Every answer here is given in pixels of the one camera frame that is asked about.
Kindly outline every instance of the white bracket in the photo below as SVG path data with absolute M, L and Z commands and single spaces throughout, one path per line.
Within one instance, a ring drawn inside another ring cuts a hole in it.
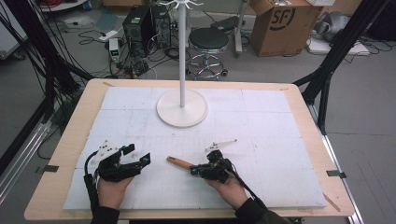
M 189 7 L 188 3 L 191 3 L 191 4 L 196 5 L 196 6 L 201 6 L 201 5 L 204 4 L 204 3 L 194 3 L 194 2 L 192 2 L 191 0 L 173 0 L 172 2 L 160 3 L 160 4 L 161 4 L 161 5 L 170 5 L 170 4 L 172 4 L 172 3 L 177 3 L 176 6 L 175 6 L 175 8 L 178 8 L 178 5 L 180 5 L 180 4 L 184 4 L 184 5 L 186 5 L 186 8 L 188 8 L 188 9 L 191 9 L 191 8 Z
M 229 147 L 230 145 L 233 145 L 236 142 L 237 142 L 237 140 L 235 139 L 235 140 L 229 141 L 229 142 L 213 143 L 212 146 L 205 149 L 205 152 L 220 150 L 221 148 Z
M 105 141 L 101 147 L 99 147 L 98 152 L 91 160 L 91 165 L 95 165 L 99 161 L 102 161 L 111 155 L 117 153 L 119 149 L 114 146 L 114 144 L 110 143 L 109 141 Z

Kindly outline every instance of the round stool seat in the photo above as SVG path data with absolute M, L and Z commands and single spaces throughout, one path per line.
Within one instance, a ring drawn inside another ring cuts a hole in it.
M 193 30 L 190 33 L 189 40 L 198 49 L 222 49 L 228 44 L 228 36 L 214 28 Z

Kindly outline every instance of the hand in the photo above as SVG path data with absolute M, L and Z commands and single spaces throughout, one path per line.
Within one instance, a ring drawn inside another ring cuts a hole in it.
M 134 178 L 126 178 L 120 182 L 110 182 L 99 178 L 99 205 L 119 210 L 125 196 L 125 190 Z
M 205 181 L 212 188 L 217 190 L 221 198 L 234 210 L 238 210 L 248 199 L 244 187 L 242 187 L 239 181 L 233 176 L 230 176 L 224 184 L 216 180 L 205 179 Z

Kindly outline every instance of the wooden table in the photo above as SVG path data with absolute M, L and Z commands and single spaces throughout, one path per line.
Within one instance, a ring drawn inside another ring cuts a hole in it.
M 70 119 L 49 165 L 59 166 L 56 173 L 46 172 L 35 190 L 24 216 L 28 220 L 91 219 L 91 211 L 63 210 L 72 175 L 80 152 L 101 107 L 108 87 L 177 88 L 178 81 L 94 79 L 88 83 Z M 337 176 L 326 171 L 336 170 L 324 146 L 318 128 L 306 107 L 300 91 L 292 84 L 188 81 L 186 88 L 243 89 L 283 91 L 289 102 L 310 160 L 315 168 L 327 206 L 315 209 L 273 209 L 282 217 L 350 217 L 354 208 L 347 191 Z M 121 211 L 121 219 L 144 218 L 221 218 L 234 217 L 233 210 L 128 210 Z

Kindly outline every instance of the black stool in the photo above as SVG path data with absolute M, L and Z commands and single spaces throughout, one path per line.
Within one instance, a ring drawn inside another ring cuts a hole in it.
M 214 28 L 200 28 L 190 33 L 190 47 L 203 53 L 192 57 L 188 64 L 187 72 L 194 74 L 194 80 L 215 77 L 219 81 L 219 75 L 227 76 L 228 71 L 221 60 L 211 54 L 226 50 L 228 42 L 228 36 Z

